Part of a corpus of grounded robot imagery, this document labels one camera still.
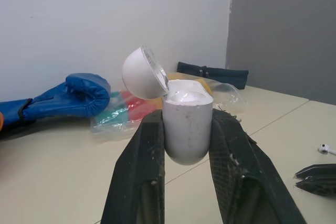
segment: white earbud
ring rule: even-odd
[[[336,151],[331,149],[327,144],[321,144],[319,148],[319,152],[325,155],[327,155],[328,153],[336,155]]]

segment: blue boxing glove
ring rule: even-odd
[[[34,99],[0,102],[6,127],[21,126],[55,115],[84,118],[98,115],[110,102],[111,87],[96,74],[73,73],[65,82]]]

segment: table surface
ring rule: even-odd
[[[307,223],[321,216],[332,223],[336,203],[295,189],[293,175],[311,164],[333,163],[336,157],[317,148],[335,142],[336,106],[252,87],[241,94],[248,104],[226,110],[242,119],[272,159]],[[86,121],[66,119],[1,142],[0,223],[99,222],[115,162],[128,141],[101,141]],[[166,156],[165,171],[166,223],[221,223],[207,156],[193,166]]]

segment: clear plastic wrap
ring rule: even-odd
[[[241,109],[246,101],[232,85],[183,73],[168,74],[170,80],[195,80],[214,98],[218,110]],[[110,103],[99,115],[91,118],[91,131],[109,140],[133,136],[144,116],[162,109],[162,99],[142,100],[127,90],[111,93]]]

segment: black pouch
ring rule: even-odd
[[[219,81],[221,83],[229,83],[237,89],[244,89],[248,70],[229,70],[222,68],[208,68],[207,66],[191,65],[179,62],[177,65],[179,73],[191,74],[193,76],[200,76],[211,80]]]

